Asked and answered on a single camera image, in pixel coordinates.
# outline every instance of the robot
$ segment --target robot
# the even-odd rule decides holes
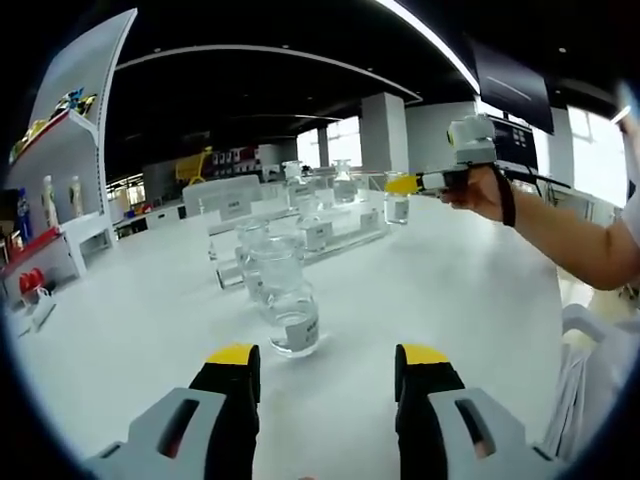
[[[389,182],[392,193],[440,195],[463,189],[469,170],[492,168],[504,223],[515,219],[508,180],[496,166],[496,132],[485,115],[455,121],[447,133],[450,168]],[[396,433],[400,478],[470,480],[555,478],[565,467],[484,391],[468,389],[448,358],[422,345],[397,345]],[[260,353],[234,345],[212,355],[188,389],[175,389],[131,423],[126,443],[86,462],[101,479],[250,479],[259,432]]]

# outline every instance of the jar label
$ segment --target jar label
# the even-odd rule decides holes
[[[327,241],[333,236],[333,225],[324,222],[305,229],[307,250],[319,250],[324,248]]]
[[[297,206],[297,199],[299,197],[306,197],[311,195],[311,187],[308,184],[305,185],[292,185],[289,187],[289,198],[294,203],[292,206]]]
[[[228,192],[222,197],[220,220],[226,222],[245,215],[251,215],[251,202],[244,192]]]
[[[409,218],[409,201],[396,202],[396,220],[406,220]]]
[[[300,352],[318,342],[320,327],[318,316],[313,316],[297,325],[285,327],[287,342],[292,352]]]
[[[375,230],[378,228],[378,212],[363,213],[360,215],[361,230]]]

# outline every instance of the human hand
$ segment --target human hand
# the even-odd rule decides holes
[[[471,168],[467,188],[449,190],[440,200],[456,210],[471,210],[489,220],[502,222],[500,190],[491,167]]]

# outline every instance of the red shelf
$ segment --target red shelf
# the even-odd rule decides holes
[[[53,243],[53,241],[59,236],[60,229],[58,227],[51,227],[42,235],[31,240],[29,245],[15,254],[11,261],[2,268],[1,273],[3,275],[11,275],[25,260],[28,260],[36,253],[43,250],[47,245]]]
[[[59,124],[62,120],[64,120],[65,118],[67,118],[69,116],[69,110],[67,110],[64,113],[61,113],[60,115],[58,115],[56,118],[54,118],[53,120],[50,120],[49,123],[47,123],[44,128],[42,130],[40,130],[35,137],[33,137],[31,140],[29,140],[29,142],[24,146],[24,148],[22,149],[22,151],[20,152],[20,155],[18,155],[15,160],[13,161],[13,163],[16,163],[20,158],[22,158],[22,156],[27,152],[27,150],[29,150],[29,148],[31,148],[31,146],[36,143],[40,137],[42,137],[45,133],[47,133],[49,130],[51,130],[53,127],[55,127],[57,124]]]

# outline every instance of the clear glass bottle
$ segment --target clear glass bottle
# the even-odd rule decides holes
[[[324,246],[317,249],[309,250],[307,248],[307,238],[306,231],[311,227],[315,227],[316,225],[320,225],[322,220],[318,215],[319,210],[319,202],[315,197],[310,197],[300,202],[300,216],[298,220],[296,220],[296,229],[298,232],[298,245],[300,250],[302,251],[302,256],[304,258],[304,251],[320,251],[324,250]]]
[[[269,222],[266,220],[249,220],[236,227],[240,246],[236,248],[236,261],[240,268],[242,280],[254,302],[262,299],[262,278],[258,262],[251,256],[253,244],[264,241],[269,235]]]
[[[386,181],[407,175],[401,172],[385,172]],[[384,220],[387,223],[406,225],[409,221],[409,196],[395,193],[384,194]]]
[[[351,178],[349,162],[351,160],[335,161],[336,178],[333,180],[333,196],[338,205],[355,202],[358,194],[358,186],[355,180]]]
[[[263,302],[260,310],[271,325],[269,342],[281,355],[305,357],[318,347],[318,306],[291,237],[271,237],[254,243],[251,257],[260,268]]]
[[[313,185],[302,178],[302,164],[297,161],[283,162],[286,176],[289,208],[298,208],[299,202],[313,195]]]

